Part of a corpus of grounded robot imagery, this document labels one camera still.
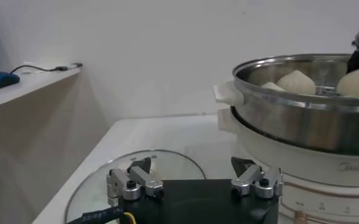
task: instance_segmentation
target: glass lid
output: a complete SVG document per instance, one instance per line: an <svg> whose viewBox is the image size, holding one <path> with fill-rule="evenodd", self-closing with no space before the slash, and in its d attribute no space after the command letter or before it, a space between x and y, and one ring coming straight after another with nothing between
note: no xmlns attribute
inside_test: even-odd
<svg viewBox="0 0 359 224"><path fill-rule="evenodd" d="M79 218L84 212L109 208L106 175L109 170L126 170L134 161L151 159L150 174L161 180L206 179L204 171L189 157L168 150L144 150L124 155L90 174L70 198L65 212L66 223Z"/></svg>

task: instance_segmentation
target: black cable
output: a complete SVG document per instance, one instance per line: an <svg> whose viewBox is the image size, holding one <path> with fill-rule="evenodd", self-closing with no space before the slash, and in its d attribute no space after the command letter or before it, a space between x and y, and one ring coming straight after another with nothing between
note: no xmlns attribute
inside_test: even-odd
<svg viewBox="0 0 359 224"><path fill-rule="evenodd" d="M16 67L16 68L15 68L14 70L12 70L10 73L13 74L13 73L16 72L17 70L20 70L21 68L34 68L34 69L37 69L37 70L40 70L40 71L44 71L44 72L54 72L54 71L59 70L58 68L45 69L45 68L40 68L40 67L33 66L33 65L21 65L21 66Z"/></svg>
<svg viewBox="0 0 359 224"><path fill-rule="evenodd" d="M121 218L124 210L120 207L112 207L104 210L86 212L81 217L67 224L104 224Z"/></svg>

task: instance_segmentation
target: screw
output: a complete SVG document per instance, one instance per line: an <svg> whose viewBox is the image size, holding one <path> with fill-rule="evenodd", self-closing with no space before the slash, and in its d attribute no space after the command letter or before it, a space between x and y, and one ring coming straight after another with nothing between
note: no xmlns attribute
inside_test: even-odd
<svg viewBox="0 0 359 224"><path fill-rule="evenodd" d="M128 189L134 189L136 188L136 182L134 182L133 180L130 180L126 183L126 188Z"/></svg>
<svg viewBox="0 0 359 224"><path fill-rule="evenodd" d="M265 178L262 178L260 181L259 181L259 185L261 187L268 187L269 186L269 180L268 179L265 179Z"/></svg>

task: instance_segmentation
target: electric steamer base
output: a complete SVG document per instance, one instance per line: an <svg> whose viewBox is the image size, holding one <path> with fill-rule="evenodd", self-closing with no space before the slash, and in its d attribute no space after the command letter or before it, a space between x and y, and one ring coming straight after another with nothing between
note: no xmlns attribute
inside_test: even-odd
<svg viewBox="0 0 359 224"><path fill-rule="evenodd" d="M219 128L237 134L233 156L284 172L280 212L308 223L359 223L359 156L316 152L265 137L241 124L235 109L218 113Z"/></svg>

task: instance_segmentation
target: control panel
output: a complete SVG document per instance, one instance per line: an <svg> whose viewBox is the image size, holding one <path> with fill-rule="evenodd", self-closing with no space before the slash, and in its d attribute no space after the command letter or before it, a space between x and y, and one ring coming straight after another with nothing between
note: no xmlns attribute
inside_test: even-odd
<svg viewBox="0 0 359 224"><path fill-rule="evenodd" d="M302 211L308 220L321 223L359 223L359 195L340 195L322 192L285 182L285 191L280 201L282 213Z"/></svg>

